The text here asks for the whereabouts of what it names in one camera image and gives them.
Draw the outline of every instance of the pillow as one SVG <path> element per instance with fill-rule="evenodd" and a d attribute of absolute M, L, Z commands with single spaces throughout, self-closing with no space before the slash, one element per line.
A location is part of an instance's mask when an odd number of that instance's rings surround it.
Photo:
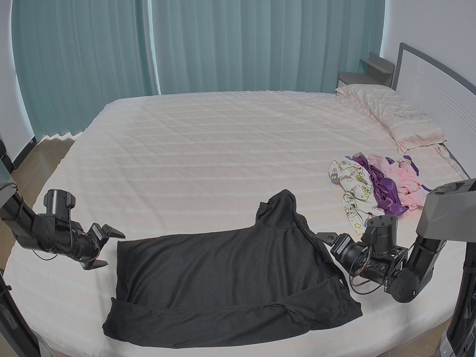
<path fill-rule="evenodd" d="M 339 87 L 336 92 L 361 104 L 377 118 L 400 153 L 445 141 L 443 130 L 431 118 L 390 87 L 355 84 Z"/>

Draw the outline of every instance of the curtain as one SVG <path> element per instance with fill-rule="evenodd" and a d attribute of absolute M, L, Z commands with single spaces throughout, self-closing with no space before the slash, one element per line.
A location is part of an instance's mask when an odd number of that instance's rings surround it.
<path fill-rule="evenodd" d="M 37 139 L 77 134 L 119 98 L 332 92 L 379 53 L 385 0 L 13 0 L 12 42 Z"/>
<path fill-rule="evenodd" d="M 142 0 L 13 0 L 12 42 L 37 139 L 77 134 L 118 98 L 157 93 Z"/>
<path fill-rule="evenodd" d="M 162 94 L 332 92 L 380 53 L 385 0 L 151 0 Z"/>

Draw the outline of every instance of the mattress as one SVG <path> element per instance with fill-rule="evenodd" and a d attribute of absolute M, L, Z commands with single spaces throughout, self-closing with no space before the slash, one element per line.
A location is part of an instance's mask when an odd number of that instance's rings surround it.
<path fill-rule="evenodd" d="M 327 169 L 333 159 L 356 152 L 401 157 L 384 128 L 334 94 L 246 91 L 120 99 L 79 136 L 33 209 L 44 212 L 48 189 L 65 189 L 76 196 L 73 220 L 85 229 L 92 222 L 108 223 L 131 240 L 246 228 L 260 201 L 288 189 L 312 231 L 352 234 L 340 204 L 342 188 L 330 182 Z M 408 154 L 428 187 L 464 178 L 441 146 Z M 420 214 L 400 218 L 400 245 L 415 240 Z M 411 303 L 397 303 L 382 289 L 353 294 L 363 316 L 338 328 L 264 344 L 174 350 L 103 335 L 115 296 L 116 245 L 111 239 L 100 255 L 109 265 L 93 271 L 63 257 L 42 261 L 14 246 L 4 278 L 28 324 L 52 348 L 72 357 L 375 356 L 452 314 L 465 249 L 448 242 L 433 279 Z"/>

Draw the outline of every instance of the tile floor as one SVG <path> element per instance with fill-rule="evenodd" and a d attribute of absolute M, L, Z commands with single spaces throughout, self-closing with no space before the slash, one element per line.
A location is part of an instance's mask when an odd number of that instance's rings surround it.
<path fill-rule="evenodd" d="M 73 140 L 44 140 L 25 158 L 20 167 L 12 173 L 20 194 L 32 206 L 46 181 L 50 178 L 61 159 L 64 158 Z M 11 231 L 0 220 L 0 268 L 4 269 L 15 239 Z M 430 357 L 435 352 L 441 334 L 449 320 L 426 332 L 406 345 L 390 350 L 378 357 Z M 57 357 L 67 357 L 55 352 Z M 0 356 L 16 357 L 11 347 L 0 334 Z"/>

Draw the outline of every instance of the white bed sheet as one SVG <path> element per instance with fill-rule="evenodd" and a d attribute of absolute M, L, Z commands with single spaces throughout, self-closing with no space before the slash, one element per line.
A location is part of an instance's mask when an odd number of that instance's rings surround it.
<path fill-rule="evenodd" d="M 327 169 L 355 152 L 398 158 L 395 142 L 366 112 L 333 94 L 227 92 L 120 99 L 107 105 L 39 195 L 72 192 L 72 219 L 123 231 L 128 240 L 252 225 L 260 201 L 283 188 L 314 232 L 352 232 L 342 189 Z M 463 179 L 439 146 L 408 153 L 428 187 Z M 403 216 L 398 243 L 410 246 L 420 211 Z M 446 320 L 453 311 L 465 246 L 448 242 L 433 279 L 411 303 L 379 290 L 354 295 L 363 316 L 342 327 L 231 348 L 158 349 L 107 338 L 101 325 L 116 287 L 116 241 L 83 271 L 67 258 L 38 259 L 16 244 L 5 280 L 30 326 L 72 357 L 117 356 L 375 356 Z"/>

